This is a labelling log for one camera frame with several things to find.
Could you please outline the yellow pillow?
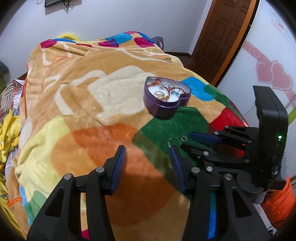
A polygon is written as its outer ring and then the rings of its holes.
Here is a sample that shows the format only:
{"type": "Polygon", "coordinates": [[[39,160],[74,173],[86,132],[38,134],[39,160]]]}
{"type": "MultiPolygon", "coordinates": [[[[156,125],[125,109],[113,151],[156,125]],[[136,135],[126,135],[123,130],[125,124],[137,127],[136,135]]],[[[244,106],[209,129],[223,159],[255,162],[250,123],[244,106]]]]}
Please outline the yellow pillow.
{"type": "Polygon", "coordinates": [[[72,33],[62,33],[58,37],[73,40],[73,41],[81,41],[81,39],[79,37],[77,37],[76,35],[74,35],[72,33]]]}

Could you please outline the yellow cloth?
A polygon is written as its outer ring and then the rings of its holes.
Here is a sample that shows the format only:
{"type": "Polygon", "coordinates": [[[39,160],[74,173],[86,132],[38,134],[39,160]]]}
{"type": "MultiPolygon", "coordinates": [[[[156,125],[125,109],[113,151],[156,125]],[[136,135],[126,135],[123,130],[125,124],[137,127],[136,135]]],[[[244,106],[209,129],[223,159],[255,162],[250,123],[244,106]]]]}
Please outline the yellow cloth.
{"type": "Polygon", "coordinates": [[[3,123],[1,123],[1,208],[9,222],[18,232],[20,232],[20,227],[12,211],[9,209],[9,206],[16,201],[10,201],[4,171],[9,153],[19,144],[20,132],[20,116],[14,116],[10,109],[3,123]]]}

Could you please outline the orange jacket sleeve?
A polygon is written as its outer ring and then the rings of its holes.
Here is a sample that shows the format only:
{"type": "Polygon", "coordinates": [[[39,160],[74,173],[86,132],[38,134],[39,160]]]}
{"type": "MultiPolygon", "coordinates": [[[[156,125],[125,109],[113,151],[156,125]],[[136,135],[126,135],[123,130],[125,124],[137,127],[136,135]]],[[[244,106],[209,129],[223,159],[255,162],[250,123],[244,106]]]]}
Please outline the orange jacket sleeve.
{"type": "Polygon", "coordinates": [[[283,190],[267,192],[260,206],[270,224],[278,230],[295,206],[295,195],[288,176],[283,190]]]}

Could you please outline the colourful fleece blanket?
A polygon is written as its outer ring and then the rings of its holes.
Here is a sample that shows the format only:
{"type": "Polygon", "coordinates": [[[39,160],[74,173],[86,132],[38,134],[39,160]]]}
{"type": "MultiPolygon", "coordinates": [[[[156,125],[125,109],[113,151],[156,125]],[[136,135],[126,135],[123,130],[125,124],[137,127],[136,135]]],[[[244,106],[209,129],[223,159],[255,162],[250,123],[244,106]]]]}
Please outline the colourful fleece blanket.
{"type": "Polygon", "coordinates": [[[245,126],[234,104],[134,31],[87,42],[45,40],[31,52],[27,70],[20,149],[6,183],[22,234],[65,174],[86,175],[124,145],[125,170],[106,198],[115,238],[180,240],[190,201],[177,190],[167,141],[245,126]],[[153,117],[144,105],[149,76],[192,90],[188,105],[170,120],[153,117]]]}

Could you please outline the copper wire bangle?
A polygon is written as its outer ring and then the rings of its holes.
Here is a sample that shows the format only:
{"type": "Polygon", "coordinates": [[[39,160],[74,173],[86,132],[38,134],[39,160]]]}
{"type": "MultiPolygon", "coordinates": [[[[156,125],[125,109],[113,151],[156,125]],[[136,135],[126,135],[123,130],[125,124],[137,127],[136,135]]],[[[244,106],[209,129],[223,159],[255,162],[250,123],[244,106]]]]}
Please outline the copper wire bangle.
{"type": "Polygon", "coordinates": [[[175,102],[187,92],[179,84],[161,78],[149,80],[146,87],[154,97],[164,102],[175,102]]]}

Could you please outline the wooden door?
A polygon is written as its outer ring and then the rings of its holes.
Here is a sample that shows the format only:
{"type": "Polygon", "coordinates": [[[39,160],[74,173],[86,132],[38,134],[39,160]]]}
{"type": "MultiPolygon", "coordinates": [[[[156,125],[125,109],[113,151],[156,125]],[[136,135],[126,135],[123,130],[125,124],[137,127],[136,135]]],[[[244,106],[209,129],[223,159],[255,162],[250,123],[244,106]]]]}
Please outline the wooden door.
{"type": "Polygon", "coordinates": [[[245,36],[258,1],[212,1],[192,53],[195,72],[216,85],[245,36]]]}

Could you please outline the purple backpack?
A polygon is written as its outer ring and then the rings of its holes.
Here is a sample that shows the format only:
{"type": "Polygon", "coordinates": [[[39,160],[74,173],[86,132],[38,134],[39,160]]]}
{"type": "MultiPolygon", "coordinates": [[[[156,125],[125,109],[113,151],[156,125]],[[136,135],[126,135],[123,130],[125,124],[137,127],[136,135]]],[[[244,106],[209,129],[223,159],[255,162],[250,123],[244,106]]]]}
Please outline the purple backpack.
{"type": "Polygon", "coordinates": [[[151,39],[161,50],[164,50],[163,37],[156,36],[151,39]]]}

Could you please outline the purple heart tin box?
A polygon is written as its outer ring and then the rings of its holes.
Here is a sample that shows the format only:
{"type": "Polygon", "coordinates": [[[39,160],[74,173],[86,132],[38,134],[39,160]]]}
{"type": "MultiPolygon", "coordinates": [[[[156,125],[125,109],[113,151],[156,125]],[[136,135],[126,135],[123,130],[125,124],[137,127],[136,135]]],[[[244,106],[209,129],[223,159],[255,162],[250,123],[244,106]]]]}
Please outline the purple heart tin box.
{"type": "Polygon", "coordinates": [[[175,115],[179,107],[188,104],[191,93],[191,88],[183,83],[149,76],[144,84],[143,101],[150,114],[168,120],[175,115]]]}

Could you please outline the white cabinet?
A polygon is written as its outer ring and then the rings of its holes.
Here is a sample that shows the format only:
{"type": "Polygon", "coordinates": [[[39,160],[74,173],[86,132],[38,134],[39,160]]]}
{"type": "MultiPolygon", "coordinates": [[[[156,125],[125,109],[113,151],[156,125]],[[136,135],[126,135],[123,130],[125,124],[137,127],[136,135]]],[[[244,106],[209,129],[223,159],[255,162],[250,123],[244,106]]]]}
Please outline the white cabinet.
{"type": "Polygon", "coordinates": [[[295,39],[279,14],[260,1],[248,35],[218,85],[250,126],[258,126],[254,85],[272,88],[288,113],[295,110],[295,39]]]}

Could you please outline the wall mounted black monitor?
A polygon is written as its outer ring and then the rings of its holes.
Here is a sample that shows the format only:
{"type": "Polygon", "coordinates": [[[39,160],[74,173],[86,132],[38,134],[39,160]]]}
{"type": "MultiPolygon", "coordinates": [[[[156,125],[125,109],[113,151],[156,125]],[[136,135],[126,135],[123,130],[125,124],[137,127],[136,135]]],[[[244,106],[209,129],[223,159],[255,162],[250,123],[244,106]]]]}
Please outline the wall mounted black monitor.
{"type": "Polygon", "coordinates": [[[64,0],[45,0],[45,8],[52,6],[57,3],[63,3],[64,0]]]}

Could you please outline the patterned pillow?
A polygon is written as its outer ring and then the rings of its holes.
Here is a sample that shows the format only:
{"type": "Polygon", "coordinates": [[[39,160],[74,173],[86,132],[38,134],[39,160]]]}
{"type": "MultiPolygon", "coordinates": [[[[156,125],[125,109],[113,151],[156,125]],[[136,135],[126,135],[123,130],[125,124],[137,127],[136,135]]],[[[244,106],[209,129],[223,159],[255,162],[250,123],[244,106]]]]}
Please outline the patterned pillow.
{"type": "Polygon", "coordinates": [[[14,116],[20,114],[20,99],[23,92],[24,80],[13,80],[1,93],[1,123],[9,114],[10,110],[14,116]]]}

